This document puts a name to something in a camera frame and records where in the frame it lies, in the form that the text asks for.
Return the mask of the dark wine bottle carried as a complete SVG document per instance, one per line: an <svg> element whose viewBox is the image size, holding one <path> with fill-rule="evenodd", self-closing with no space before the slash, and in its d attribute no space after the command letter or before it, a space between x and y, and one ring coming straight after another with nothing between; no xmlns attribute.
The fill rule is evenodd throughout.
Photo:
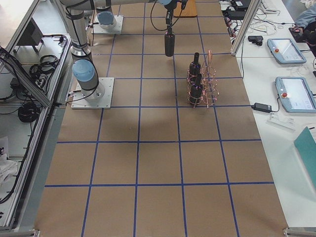
<svg viewBox="0 0 316 237"><path fill-rule="evenodd" d="M175 34L172 31L172 27L167 27L167 32L164 35L164 50L167 57L174 55L175 48Z"/></svg>

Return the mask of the wooden tray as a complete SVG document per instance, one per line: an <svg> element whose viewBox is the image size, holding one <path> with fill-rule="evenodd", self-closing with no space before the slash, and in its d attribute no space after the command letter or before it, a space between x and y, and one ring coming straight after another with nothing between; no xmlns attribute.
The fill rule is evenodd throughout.
<svg viewBox="0 0 316 237"><path fill-rule="evenodd" d="M173 16L174 17L182 17L182 18L190 18L197 17L197 8L195 0L188 0L184 9L181 9L182 2L177 2L177 7L174 9Z"/></svg>

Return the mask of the dark wine bottle rear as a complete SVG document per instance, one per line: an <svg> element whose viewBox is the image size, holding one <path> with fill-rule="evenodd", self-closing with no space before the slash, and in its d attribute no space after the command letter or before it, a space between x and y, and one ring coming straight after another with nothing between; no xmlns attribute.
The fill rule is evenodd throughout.
<svg viewBox="0 0 316 237"><path fill-rule="evenodd" d="M197 76L200 73L201 65L199 63L199 53L195 52L194 60L189 66L189 73L192 76Z"/></svg>

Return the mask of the dark wine bottle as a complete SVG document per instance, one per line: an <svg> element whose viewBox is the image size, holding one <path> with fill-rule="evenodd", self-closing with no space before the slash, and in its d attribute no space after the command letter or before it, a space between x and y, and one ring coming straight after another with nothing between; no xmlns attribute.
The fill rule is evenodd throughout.
<svg viewBox="0 0 316 237"><path fill-rule="evenodd" d="M202 74L199 73L197 75L195 83L191 87L189 102L194 107L199 103L200 98L201 98L201 94L202 94L202 90L203 90L203 86L201 84L201 79L202 79Z"/></svg>
<svg viewBox="0 0 316 237"><path fill-rule="evenodd" d="M192 76L197 76L200 73L201 65L199 63L199 53L195 52L194 60L189 66L189 73Z"/></svg>

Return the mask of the dark wine bottle front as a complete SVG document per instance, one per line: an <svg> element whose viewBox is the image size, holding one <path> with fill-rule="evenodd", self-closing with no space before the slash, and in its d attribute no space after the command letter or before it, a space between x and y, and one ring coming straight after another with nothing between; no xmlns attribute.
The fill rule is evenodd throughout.
<svg viewBox="0 0 316 237"><path fill-rule="evenodd" d="M200 98L201 98L201 94L202 94L202 90L203 90L203 86L201 84L201 79L202 79L202 74L199 73L197 75L195 83L191 87L189 102L194 107L199 103Z"/></svg>

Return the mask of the black handheld device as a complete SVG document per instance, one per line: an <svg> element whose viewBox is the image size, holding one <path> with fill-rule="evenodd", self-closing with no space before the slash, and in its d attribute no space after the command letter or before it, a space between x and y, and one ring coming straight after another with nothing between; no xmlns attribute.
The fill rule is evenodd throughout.
<svg viewBox="0 0 316 237"><path fill-rule="evenodd" d="M262 36L248 36L248 41L257 46L262 46L263 37Z"/></svg>

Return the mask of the upper teach pendant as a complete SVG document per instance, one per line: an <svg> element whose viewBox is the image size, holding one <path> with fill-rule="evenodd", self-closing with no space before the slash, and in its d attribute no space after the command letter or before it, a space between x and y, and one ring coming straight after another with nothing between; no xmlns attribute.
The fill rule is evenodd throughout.
<svg viewBox="0 0 316 237"><path fill-rule="evenodd" d="M304 64L307 61L293 39L267 39L267 46L280 64Z"/></svg>

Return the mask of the teach pendant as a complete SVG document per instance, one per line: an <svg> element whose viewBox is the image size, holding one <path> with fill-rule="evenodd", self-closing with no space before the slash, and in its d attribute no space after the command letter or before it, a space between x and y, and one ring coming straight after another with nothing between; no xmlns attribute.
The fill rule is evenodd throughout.
<svg viewBox="0 0 316 237"><path fill-rule="evenodd" d="M267 46L280 64L304 64L307 61L293 39L267 39Z"/></svg>
<svg viewBox="0 0 316 237"><path fill-rule="evenodd" d="M277 94L289 113L315 113L316 101L304 77L277 77Z"/></svg>

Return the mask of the black power adapter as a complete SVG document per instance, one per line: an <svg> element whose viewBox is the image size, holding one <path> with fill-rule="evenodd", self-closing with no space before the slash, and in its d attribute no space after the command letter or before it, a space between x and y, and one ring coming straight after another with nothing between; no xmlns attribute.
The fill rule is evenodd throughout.
<svg viewBox="0 0 316 237"><path fill-rule="evenodd" d="M272 111L271 105L262 104L262 103L254 103L251 108L255 111L270 113Z"/></svg>

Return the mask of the lower teach pendant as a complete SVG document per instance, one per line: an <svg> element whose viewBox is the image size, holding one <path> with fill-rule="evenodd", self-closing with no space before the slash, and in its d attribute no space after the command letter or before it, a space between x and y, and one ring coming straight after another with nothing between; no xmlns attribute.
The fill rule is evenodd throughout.
<svg viewBox="0 0 316 237"><path fill-rule="evenodd" d="M289 113L315 113L316 101L304 77L277 77L277 94Z"/></svg>

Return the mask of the teal folder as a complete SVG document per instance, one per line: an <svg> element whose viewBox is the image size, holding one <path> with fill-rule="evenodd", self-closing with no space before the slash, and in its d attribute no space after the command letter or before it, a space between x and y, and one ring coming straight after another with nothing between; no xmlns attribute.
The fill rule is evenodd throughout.
<svg viewBox="0 0 316 237"><path fill-rule="evenodd" d="M301 160L310 175L316 174L316 141L312 130L305 127L295 139L294 145L298 150Z"/></svg>

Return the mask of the aluminium frame post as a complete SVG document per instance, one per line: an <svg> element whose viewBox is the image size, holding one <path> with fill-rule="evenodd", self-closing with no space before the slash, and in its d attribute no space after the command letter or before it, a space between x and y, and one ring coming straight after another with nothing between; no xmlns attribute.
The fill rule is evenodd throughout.
<svg viewBox="0 0 316 237"><path fill-rule="evenodd" d="M253 18L255 17L260 3L261 3L260 0L252 0L250 2L249 8L245 14L245 17L244 17L244 20L243 20L242 25L240 27L240 30L239 30L237 37L235 38L235 41L232 45L232 48L231 48L231 55L232 56L236 56L238 49L242 45L242 42L243 42L244 37L247 33L247 30L250 26L250 23L252 22Z"/></svg>

